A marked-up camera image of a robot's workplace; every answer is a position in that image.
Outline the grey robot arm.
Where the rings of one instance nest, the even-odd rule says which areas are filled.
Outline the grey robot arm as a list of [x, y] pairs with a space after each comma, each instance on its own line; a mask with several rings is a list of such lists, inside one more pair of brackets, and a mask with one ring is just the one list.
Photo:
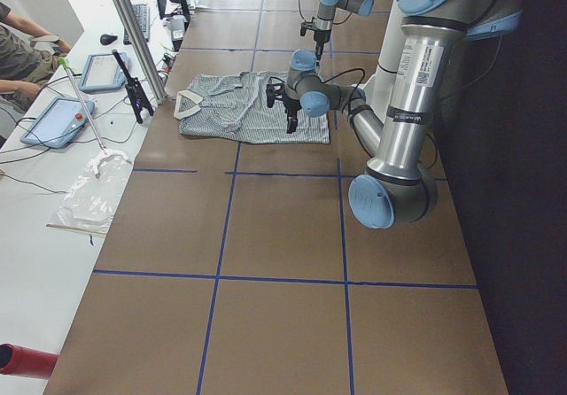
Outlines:
[[368, 17], [374, 6], [374, 0], [319, 0], [316, 15], [309, 21], [302, 16], [300, 24], [300, 35], [305, 36], [307, 31], [313, 32], [315, 41], [315, 57], [319, 61], [322, 57], [324, 46], [330, 41], [331, 31], [334, 26], [340, 25], [348, 20], [336, 23], [336, 10], [344, 10], [350, 14]]
[[350, 184], [355, 218], [368, 228], [422, 219], [435, 206], [436, 184], [420, 161], [439, 89], [454, 46], [462, 40], [503, 36], [518, 26], [521, 0], [392, 0], [376, 72], [363, 88], [322, 81], [316, 65], [329, 41], [337, 10], [370, 14], [372, 0], [319, 0], [314, 50], [293, 53], [285, 81], [266, 87], [269, 104], [281, 102], [288, 131], [298, 116], [342, 112], [369, 160]]

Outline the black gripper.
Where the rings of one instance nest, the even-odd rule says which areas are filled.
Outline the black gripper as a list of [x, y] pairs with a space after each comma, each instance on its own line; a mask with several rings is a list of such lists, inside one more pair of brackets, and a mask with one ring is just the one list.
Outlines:
[[267, 106], [272, 108], [276, 101], [281, 101], [287, 117], [287, 134], [293, 134], [298, 127], [298, 111], [302, 108], [300, 101], [291, 98], [285, 91], [285, 83], [268, 83], [266, 87]]
[[314, 41], [316, 42], [315, 56], [320, 58], [323, 54], [323, 44], [330, 40], [330, 29], [319, 28], [313, 21], [303, 21], [300, 25], [300, 35], [305, 36], [307, 31], [314, 33]]

